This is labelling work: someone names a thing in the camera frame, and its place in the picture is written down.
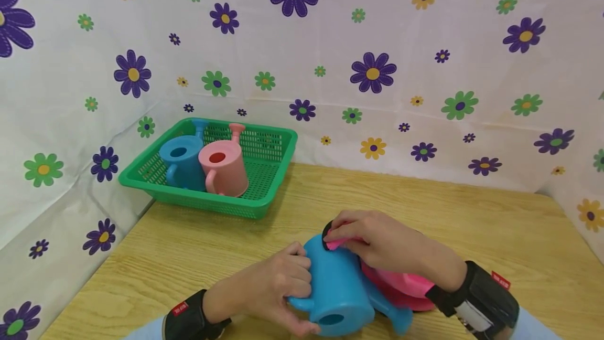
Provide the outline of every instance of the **watering can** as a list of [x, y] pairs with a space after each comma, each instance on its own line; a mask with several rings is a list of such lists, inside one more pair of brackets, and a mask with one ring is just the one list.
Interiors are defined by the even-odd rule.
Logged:
[[245, 130], [245, 125], [228, 126], [232, 133], [231, 139], [207, 144], [199, 152], [198, 160], [206, 173], [208, 193], [240, 197], [250, 185], [239, 145], [239, 137]]
[[159, 149], [159, 157], [168, 167], [168, 185], [205, 192], [206, 175], [199, 164], [198, 154], [203, 149], [203, 130], [208, 122], [201, 118], [193, 118], [191, 122], [195, 126], [195, 135], [172, 138]]
[[309, 313], [309, 320], [321, 327], [320, 336], [345, 336], [374, 320], [375, 311], [386, 315], [397, 335], [404, 335], [412, 323], [408, 307], [396, 308], [361, 271], [359, 257], [345, 248], [323, 248], [322, 234], [304, 245], [310, 258], [310, 297], [287, 297], [296, 309]]

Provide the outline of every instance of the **red label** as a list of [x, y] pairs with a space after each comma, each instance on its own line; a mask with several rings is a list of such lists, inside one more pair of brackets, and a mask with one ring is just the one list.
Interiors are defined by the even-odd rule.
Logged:
[[493, 271], [491, 271], [491, 277], [493, 277], [493, 280], [496, 280], [499, 285], [503, 286], [506, 291], [508, 291], [510, 289], [510, 282], [508, 280], [506, 280], [504, 277], [501, 277], [498, 273], [495, 273]]
[[186, 302], [181, 302], [179, 304], [176, 305], [175, 308], [172, 309], [172, 315], [174, 315], [174, 317], [180, 315], [183, 313], [183, 311], [185, 311], [188, 308], [188, 304]]

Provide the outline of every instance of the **blue watering can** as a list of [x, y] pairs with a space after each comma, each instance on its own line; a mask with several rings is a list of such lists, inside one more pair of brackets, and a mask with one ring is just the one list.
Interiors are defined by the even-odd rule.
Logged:
[[396, 308], [361, 271], [359, 257], [345, 248], [327, 251], [322, 234], [306, 242], [310, 258], [310, 287], [306, 299], [287, 297], [296, 309], [309, 313], [309, 320], [321, 327], [320, 336], [345, 336], [374, 320], [375, 311], [386, 315], [397, 335], [404, 335], [412, 323], [409, 308]]
[[192, 118], [195, 135], [172, 138], [159, 149], [168, 170], [166, 181], [176, 188], [206, 191], [206, 174], [199, 164], [198, 154], [203, 148], [203, 131], [208, 126], [206, 120]]

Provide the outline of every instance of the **hand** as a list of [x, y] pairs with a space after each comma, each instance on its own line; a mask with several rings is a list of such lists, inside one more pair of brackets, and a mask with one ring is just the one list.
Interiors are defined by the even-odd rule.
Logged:
[[379, 211], [343, 210], [325, 241], [342, 238], [363, 240], [349, 240], [343, 246], [367, 265], [420, 275], [445, 291], [456, 291], [466, 277], [466, 264], [452, 249]]
[[299, 319], [287, 307], [285, 297], [310, 296], [310, 259], [298, 242], [266, 260], [219, 281], [203, 299], [203, 312], [210, 323], [238, 313], [279, 324], [298, 337], [319, 333], [317, 324]]

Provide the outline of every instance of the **left hand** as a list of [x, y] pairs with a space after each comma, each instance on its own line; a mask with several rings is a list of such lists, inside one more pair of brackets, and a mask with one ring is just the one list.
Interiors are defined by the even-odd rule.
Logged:
[[238, 313], [260, 317], [304, 337], [319, 333], [317, 324], [299, 319], [285, 297], [310, 296], [310, 259], [298, 242], [273, 256], [219, 281], [203, 298], [203, 312], [210, 323]]

